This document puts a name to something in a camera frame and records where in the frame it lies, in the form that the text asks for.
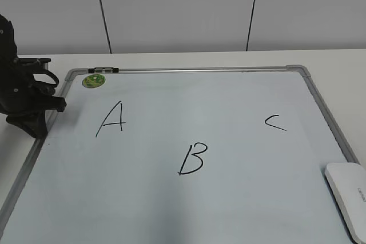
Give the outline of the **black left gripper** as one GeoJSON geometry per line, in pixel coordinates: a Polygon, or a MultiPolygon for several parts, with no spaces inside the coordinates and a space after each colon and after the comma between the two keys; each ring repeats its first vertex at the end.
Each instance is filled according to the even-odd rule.
{"type": "Polygon", "coordinates": [[[1,16],[1,112],[6,122],[33,138],[47,136],[44,110],[63,112],[66,101],[56,97],[57,76],[47,68],[18,64],[11,21],[1,16]]]}

